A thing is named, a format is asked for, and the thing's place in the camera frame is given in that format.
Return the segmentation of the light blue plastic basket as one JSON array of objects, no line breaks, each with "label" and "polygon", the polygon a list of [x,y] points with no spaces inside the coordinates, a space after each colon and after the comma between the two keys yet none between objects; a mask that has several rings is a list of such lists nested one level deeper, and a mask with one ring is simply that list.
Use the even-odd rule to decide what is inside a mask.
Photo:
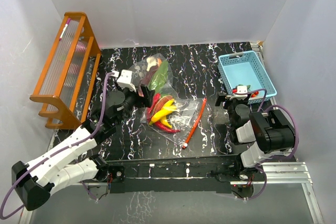
[{"label": "light blue plastic basket", "polygon": [[219,56],[218,70],[229,94],[240,84],[249,86],[250,91],[266,89],[267,92],[259,91],[255,98],[250,98],[249,104],[260,103],[262,99],[269,101],[277,95],[265,67],[252,50]]}]

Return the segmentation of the yellow fake banana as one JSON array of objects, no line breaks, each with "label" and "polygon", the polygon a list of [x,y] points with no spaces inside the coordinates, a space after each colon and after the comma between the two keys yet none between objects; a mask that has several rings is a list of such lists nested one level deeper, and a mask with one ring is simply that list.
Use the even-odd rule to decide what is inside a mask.
[{"label": "yellow fake banana", "polygon": [[175,112],[177,107],[173,104],[174,99],[168,100],[163,106],[154,113],[154,115],[150,118],[149,125],[155,125],[159,129],[174,133],[175,131],[172,128],[172,125],[167,121],[166,116]]}]

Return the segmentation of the red fake chili pepper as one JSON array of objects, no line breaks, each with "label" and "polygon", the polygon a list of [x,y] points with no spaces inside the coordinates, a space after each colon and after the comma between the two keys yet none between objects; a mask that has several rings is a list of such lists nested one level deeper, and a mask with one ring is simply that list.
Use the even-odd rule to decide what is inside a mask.
[{"label": "red fake chili pepper", "polygon": [[154,95],[152,105],[146,110],[145,116],[149,126],[154,125],[157,129],[165,133],[178,133],[180,130],[173,129],[168,122],[167,116],[177,111],[174,105],[175,100],[171,95]]}]

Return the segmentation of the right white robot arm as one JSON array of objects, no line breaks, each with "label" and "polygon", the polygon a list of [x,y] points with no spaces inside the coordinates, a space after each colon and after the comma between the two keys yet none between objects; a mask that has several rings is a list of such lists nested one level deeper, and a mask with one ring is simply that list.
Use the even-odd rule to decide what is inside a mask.
[{"label": "right white robot arm", "polygon": [[219,93],[215,105],[223,105],[228,112],[230,141],[235,145],[250,144],[237,155],[234,174],[240,180],[247,180],[253,169],[275,157],[292,158],[299,143],[299,133],[294,122],[283,114],[285,109],[274,106],[265,112],[252,112],[248,100],[252,92],[230,95]]}]

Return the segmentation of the clear zip bag red slider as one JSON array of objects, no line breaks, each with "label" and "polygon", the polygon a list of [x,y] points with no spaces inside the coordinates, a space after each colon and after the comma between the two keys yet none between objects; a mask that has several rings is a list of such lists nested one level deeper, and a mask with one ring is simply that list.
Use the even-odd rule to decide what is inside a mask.
[{"label": "clear zip bag red slider", "polygon": [[149,126],[146,121],[146,110],[143,112],[141,123],[146,124],[150,129],[159,133],[161,136],[172,141],[176,145],[181,146],[185,149],[188,147],[188,143],[191,140],[198,123],[200,122],[203,112],[206,108],[207,99],[206,98],[196,98],[196,99],[179,99],[172,96],[175,100],[174,105],[177,106],[177,111],[168,115],[166,118],[168,122],[173,126],[173,129],[180,130],[178,133],[165,133],[157,129],[154,125]]}]

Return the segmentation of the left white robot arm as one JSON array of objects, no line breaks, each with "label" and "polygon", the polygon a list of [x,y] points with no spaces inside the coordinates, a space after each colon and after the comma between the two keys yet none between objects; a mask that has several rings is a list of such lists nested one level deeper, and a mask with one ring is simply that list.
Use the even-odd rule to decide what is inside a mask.
[{"label": "left white robot arm", "polygon": [[130,117],[134,107],[151,106],[155,91],[143,84],[140,88],[142,94],[128,88],[106,93],[101,108],[60,144],[28,163],[18,161],[12,166],[13,189],[28,211],[81,180],[101,182],[108,177],[107,164],[96,155],[76,164],[72,161],[114,134],[116,126]]}]

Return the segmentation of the fake cherry tomato vine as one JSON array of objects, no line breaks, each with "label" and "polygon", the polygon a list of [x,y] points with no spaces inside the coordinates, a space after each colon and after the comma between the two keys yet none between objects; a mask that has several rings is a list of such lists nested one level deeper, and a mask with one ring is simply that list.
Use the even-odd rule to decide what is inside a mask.
[{"label": "fake cherry tomato vine", "polygon": [[250,85],[245,85],[248,88],[248,93],[246,95],[233,95],[235,97],[246,97],[251,96],[252,98],[257,97],[259,95],[259,90],[251,90]]}]

